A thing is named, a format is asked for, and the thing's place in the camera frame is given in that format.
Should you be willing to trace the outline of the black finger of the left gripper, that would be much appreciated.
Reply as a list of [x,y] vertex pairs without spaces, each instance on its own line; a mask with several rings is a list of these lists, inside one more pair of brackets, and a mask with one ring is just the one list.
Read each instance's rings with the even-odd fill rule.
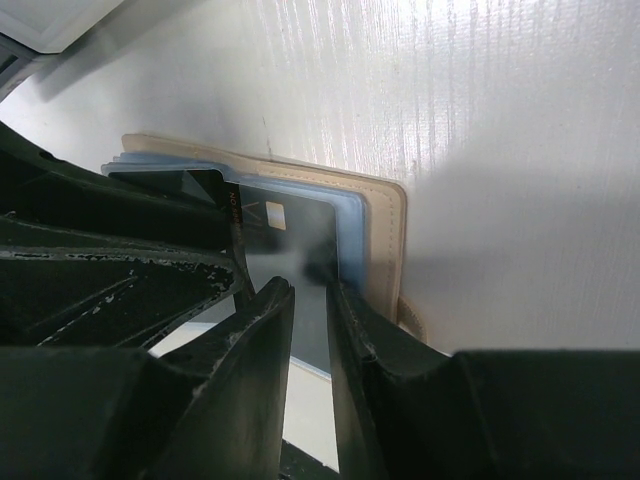
[[255,290],[231,229],[231,190],[171,192],[180,177],[98,175],[1,130],[1,342],[147,348]]

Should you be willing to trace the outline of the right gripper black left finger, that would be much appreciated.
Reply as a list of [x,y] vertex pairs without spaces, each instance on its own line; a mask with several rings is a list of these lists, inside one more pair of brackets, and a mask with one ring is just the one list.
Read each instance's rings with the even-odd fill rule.
[[195,386],[150,478],[277,478],[294,307],[294,287],[274,277],[239,311],[162,356]]

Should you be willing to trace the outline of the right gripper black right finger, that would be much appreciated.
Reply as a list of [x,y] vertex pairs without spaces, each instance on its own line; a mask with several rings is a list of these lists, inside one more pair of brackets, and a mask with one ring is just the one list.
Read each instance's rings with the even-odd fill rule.
[[328,286],[326,308],[341,476],[426,477],[420,390],[446,355],[378,314],[342,283]]

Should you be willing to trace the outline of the black white card tray organizer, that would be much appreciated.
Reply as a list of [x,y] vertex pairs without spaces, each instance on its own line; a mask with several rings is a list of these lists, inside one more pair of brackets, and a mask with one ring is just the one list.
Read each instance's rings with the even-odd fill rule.
[[1,3],[1,97],[67,50],[122,0],[6,0]]

